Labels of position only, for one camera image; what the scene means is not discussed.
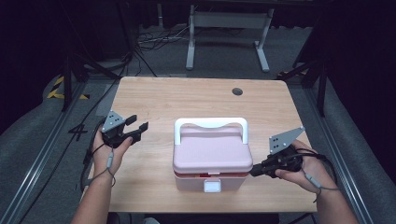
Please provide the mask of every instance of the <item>white stand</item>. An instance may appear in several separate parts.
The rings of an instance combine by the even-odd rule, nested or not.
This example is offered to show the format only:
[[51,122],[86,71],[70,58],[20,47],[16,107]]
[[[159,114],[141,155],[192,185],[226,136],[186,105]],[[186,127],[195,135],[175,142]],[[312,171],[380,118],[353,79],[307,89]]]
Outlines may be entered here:
[[263,72],[269,72],[270,68],[265,58],[264,45],[270,28],[274,10],[269,9],[267,13],[229,13],[229,12],[196,12],[194,6],[190,9],[190,41],[187,53],[186,69],[192,70],[194,65],[195,39],[194,29],[198,27],[223,27],[223,28],[245,28],[262,29],[262,38],[255,41],[255,48],[259,55],[260,64]]

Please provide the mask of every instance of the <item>table hole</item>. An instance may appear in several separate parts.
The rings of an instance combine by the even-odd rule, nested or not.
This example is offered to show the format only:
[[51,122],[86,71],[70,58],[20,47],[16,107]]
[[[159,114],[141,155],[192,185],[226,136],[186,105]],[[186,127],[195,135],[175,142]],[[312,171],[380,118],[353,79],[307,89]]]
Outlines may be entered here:
[[233,94],[234,95],[242,95],[244,93],[241,89],[239,88],[233,88]]

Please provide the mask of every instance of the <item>hand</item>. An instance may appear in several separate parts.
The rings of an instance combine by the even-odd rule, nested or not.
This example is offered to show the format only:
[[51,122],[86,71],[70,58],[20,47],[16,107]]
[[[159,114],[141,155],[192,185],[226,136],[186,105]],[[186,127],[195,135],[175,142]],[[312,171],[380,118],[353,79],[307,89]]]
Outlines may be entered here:
[[[311,147],[307,146],[303,142],[299,140],[295,140],[292,145],[296,148],[306,148],[316,152]],[[299,150],[300,153],[309,153],[309,151]],[[323,163],[315,157],[303,157],[303,169],[299,172],[291,172],[286,170],[276,170],[275,174],[281,178],[288,180],[292,183],[298,184],[303,189],[306,189],[313,193],[319,193],[319,189],[315,187],[311,182],[309,182],[304,175],[306,174],[312,175],[320,184],[325,188],[336,189],[337,186],[335,185],[332,178],[327,173]]]
[[111,148],[107,145],[104,145],[105,142],[103,141],[102,133],[100,130],[102,130],[102,126],[96,132],[92,146],[92,152],[94,152],[97,148],[99,148],[93,154],[93,163],[94,163],[93,176],[98,176],[107,168],[107,160],[111,151],[113,151],[114,157],[111,167],[109,168],[109,172],[114,175],[119,170],[122,162],[122,156],[124,155],[126,150],[131,146],[133,139],[132,137],[128,137],[121,143],[119,147]]

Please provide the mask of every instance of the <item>white handle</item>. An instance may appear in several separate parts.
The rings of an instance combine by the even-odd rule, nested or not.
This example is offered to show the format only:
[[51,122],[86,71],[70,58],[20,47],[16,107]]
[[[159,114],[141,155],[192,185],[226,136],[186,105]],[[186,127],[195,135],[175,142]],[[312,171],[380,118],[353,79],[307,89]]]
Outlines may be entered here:
[[242,126],[242,143],[248,143],[248,122],[243,118],[201,118],[201,119],[177,119],[175,122],[175,145],[180,145],[180,128],[183,124],[195,124],[202,128],[219,128],[230,123],[238,123]]

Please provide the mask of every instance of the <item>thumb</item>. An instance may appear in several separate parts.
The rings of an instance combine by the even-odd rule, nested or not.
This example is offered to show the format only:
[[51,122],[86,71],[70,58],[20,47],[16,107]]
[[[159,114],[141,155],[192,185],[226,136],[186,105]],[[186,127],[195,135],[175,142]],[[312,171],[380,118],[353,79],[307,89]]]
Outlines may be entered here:
[[132,137],[127,137],[122,143],[121,145],[119,145],[117,147],[117,151],[120,151],[122,153],[122,155],[125,153],[125,151],[131,146],[132,144]]
[[275,170],[275,175],[277,175],[281,179],[288,180],[293,183],[297,183],[299,181],[299,176],[295,172],[277,169]]

